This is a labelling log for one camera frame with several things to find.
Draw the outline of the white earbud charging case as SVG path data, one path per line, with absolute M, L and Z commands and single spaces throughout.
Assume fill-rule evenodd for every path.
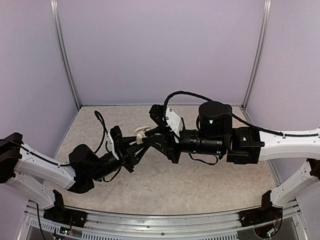
M 143 144 L 143 138 L 146 137 L 145 132 L 151 130 L 152 128 L 150 126 L 141 126 L 135 129 L 134 134 L 136 136 L 136 144 L 141 145 Z

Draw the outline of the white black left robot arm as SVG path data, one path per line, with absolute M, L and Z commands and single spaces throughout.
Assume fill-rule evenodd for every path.
M 95 187 L 95 182 L 106 182 L 106 176 L 117 176 L 121 169 L 132 173 L 148 146 L 135 143 L 133 137 L 112 140 L 111 152 L 99 157 L 87 145 L 78 145 L 70 154 L 69 162 L 62 163 L 43 155 L 22 140 L 15 132 L 0 141 L 0 182 L 8 185 L 42 209 L 49 210 L 57 221 L 70 218 L 70 211 L 62 205 L 62 197 L 47 189 L 43 179 L 76 194 L 84 194 Z

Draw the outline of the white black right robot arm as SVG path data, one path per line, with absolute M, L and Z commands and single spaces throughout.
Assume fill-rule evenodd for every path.
M 196 129 L 186 129 L 183 119 L 171 108 L 153 105 L 150 117 L 154 129 L 137 135 L 136 139 L 163 152 L 177 163 L 181 153 L 213 155 L 230 163 L 257 164 L 274 159 L 303 158 L 304 163 L 280 186 L 261 198 L 256 218 L 266 222 L 276 209 L 284 207 L 300 191 L 320 180 L 320 131 L 276 132 L 246 124 L 233 127 L 232 107 L 217 101 L 199 106 Z

